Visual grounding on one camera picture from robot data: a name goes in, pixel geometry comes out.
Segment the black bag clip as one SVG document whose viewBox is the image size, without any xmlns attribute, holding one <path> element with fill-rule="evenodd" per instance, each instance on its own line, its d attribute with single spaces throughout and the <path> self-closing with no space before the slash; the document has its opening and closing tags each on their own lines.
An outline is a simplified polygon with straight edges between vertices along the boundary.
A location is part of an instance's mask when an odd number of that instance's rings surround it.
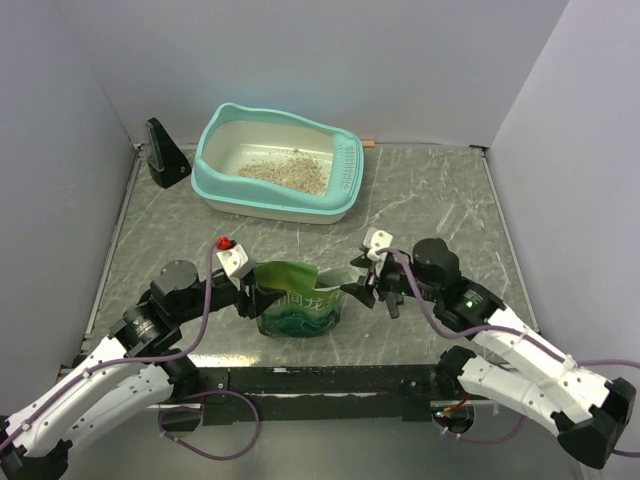
<svg viewBox="0 0 640 480">
<path fill-rule="evenodd" d="M 399 307 L 404 304 L 404 297 L 397 294 L 389 294 L 385 300 L 389 316 L 396 319 L 400 316 Z"/>
</svg>

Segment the green litter bag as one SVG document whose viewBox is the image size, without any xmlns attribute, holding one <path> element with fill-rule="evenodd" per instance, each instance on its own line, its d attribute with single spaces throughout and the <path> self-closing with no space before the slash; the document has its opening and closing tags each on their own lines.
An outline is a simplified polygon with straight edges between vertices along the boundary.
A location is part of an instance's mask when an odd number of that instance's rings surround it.
<svg viewBox="0 0 640 480">
<path fill-rule="evenodd" d="M 259 332 L 312 338 L 340 322 L 345 296 L 341 286 L 356 282 L 359 271 L 350 265 L 320 270 L 306 263 L 271 261 L 257 265 L 255 276 L 260 287 L 285 292 L 256 319 Z"/>
</svg>

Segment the clear plastic scoop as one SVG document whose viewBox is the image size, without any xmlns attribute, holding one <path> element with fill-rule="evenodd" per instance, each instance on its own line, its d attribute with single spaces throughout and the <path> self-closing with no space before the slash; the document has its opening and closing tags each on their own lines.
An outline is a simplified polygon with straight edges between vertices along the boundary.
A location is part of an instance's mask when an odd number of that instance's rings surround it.
<svg viewBox="0 0 640 480">
<path fill-rule="evenodd" d="M 447 212 L 443 215 L 443 217 L 441 218 L 441 220 L 439 221 L 437 227 L 436 227 L 436 232 L 440 233 L 442 232 L 444 229 L 446 229 L 446 225 L 449 221 L 449 218 L 451 217 L 451 215 L 454 213 L 454 210 L 456 208 L 455 204 L 451 204 L 449 209 L 447 210 Z"/>
</svg>

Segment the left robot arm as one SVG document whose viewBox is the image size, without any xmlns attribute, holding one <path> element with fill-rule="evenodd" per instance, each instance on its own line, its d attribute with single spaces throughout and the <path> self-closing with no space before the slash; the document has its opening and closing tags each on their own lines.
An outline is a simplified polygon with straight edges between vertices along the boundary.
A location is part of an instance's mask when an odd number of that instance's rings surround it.
<svg viewBox="0 0 640 480">
<path fill-rule="evenodd" d="M 284 296 L 254 273 L 205 278 L 186 260 L 167 264 L 139 303 L 39 399 L 1 420 L 1 469 L 9 479 L 59 479 L 69 457 L 147 407 L 198 397 L 199 370 L 176 348 L 182 324 L 232 306 L 254 319 Z"/>
</svg>

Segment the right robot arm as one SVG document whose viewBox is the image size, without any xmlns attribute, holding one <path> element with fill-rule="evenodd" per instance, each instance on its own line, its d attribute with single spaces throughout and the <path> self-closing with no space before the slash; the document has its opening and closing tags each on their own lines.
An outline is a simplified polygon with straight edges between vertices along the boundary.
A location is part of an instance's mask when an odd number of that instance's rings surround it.
<svg viewBox="0 0 640 480">
<path fill-rule="evenodd" d="M 577 361 L 529 327 L 501 298 L 465 277 L 458 256 L 440 238 L 418 241 L 406 253 L 390 233 L 371 229 L 352 265 L 364 273 L 342 285 L 368 308 L 387 305 L 391 317 L 413 298 L 441 337 L 466 339 L 504 361 L 494 365 L 456 345 L 439 361 L 441 394 L 466 393 L 503 405 L 549 431 L 573 459 L 601 470 L 632 418 L 637 390 L 624 378 L 595 372 L 597 362 Z"/>
</svg>

